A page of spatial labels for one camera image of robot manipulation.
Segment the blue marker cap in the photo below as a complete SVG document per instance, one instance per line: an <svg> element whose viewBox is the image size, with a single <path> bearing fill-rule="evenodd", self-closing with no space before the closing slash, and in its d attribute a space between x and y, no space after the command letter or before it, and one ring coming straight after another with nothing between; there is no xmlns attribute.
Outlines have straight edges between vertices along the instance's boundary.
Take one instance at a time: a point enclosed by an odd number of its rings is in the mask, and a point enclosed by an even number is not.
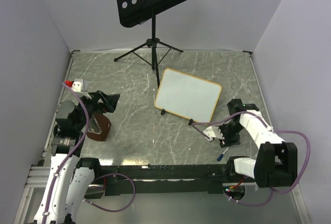
<svg viewBox="0 0 331 224"><path fill-rule="evenodd" d="M220 161L223 158L223 154L221 154L218 158L217 161Z"/></svg>

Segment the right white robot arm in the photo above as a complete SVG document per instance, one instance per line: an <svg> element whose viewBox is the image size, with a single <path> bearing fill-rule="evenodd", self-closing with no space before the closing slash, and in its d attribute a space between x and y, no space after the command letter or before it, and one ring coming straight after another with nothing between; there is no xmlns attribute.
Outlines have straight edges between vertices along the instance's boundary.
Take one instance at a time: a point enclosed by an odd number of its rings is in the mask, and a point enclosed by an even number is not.
<svg viewBox="0 0 331 224"><path fill-rule="evenodd" d="M231 120L218 126L220 146L240 144L240 132L246 130L253 139L258 154L255 159L232 156L227 161L226 176L237 182L243 176L255 180L261 188L290 187L297 179L297 147L287 143L267 124L253 103L232 99L227 103Z"/></svg>

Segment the orange framed whiteboard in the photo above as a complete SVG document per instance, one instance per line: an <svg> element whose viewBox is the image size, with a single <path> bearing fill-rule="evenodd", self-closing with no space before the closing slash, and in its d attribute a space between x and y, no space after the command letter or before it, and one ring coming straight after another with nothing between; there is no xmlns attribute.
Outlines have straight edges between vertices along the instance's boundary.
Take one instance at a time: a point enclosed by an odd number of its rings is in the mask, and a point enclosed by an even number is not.
<svg viewBox="0 0 331 224"><path fill-rule="evenodd" d="M188 120L210 122L221 91L220 84L167 68L154 106Z"/></svg>

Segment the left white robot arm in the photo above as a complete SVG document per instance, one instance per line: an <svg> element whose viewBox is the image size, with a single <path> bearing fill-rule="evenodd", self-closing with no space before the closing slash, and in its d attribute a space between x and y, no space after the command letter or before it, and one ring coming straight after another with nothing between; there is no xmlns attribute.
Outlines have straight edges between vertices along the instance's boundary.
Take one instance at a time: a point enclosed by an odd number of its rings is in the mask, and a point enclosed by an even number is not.
<svg viewBox="0 0 331 224"><path fill-rule="evenodd" d="M79 104L66 100L57 106L49 177L33 223L75 222L88 186L102 178L99 160L80 156L86 126L94 114L113 113L119 98L96 91L81 96Z"/></svg>

